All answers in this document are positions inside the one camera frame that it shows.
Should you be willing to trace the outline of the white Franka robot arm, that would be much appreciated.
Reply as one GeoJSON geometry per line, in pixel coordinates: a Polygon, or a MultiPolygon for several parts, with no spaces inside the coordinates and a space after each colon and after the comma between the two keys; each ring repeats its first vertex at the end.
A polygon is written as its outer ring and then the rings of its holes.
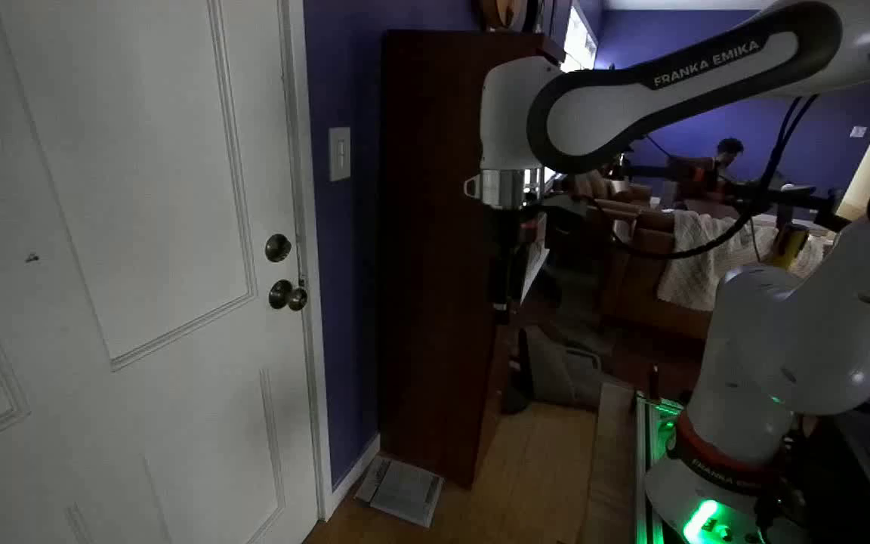
{"type": "MultiPolygon", "coordinates": [[[[744,25],[624,71],[505,61],[480,87],[480,163],[585,173],[624,141],[758,93],[811,98],[870,82],[870,0],[773,0],[744,25]]],[[[723,281],[678,438],[758,472],[797,414],[870,399],[870,211],[809,275],[744,266],[723,281]]]]}

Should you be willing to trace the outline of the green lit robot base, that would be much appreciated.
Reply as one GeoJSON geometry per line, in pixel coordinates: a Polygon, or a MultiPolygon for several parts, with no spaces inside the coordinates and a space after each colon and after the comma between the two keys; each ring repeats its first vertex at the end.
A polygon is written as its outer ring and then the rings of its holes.
{"type": "Polygon", "coordinates": [[[673,524],[645,506],[637,544],[870,544],[870,405],[819,423],[788,458],[750,508],[708,486],[690,489],[673,524]]]}

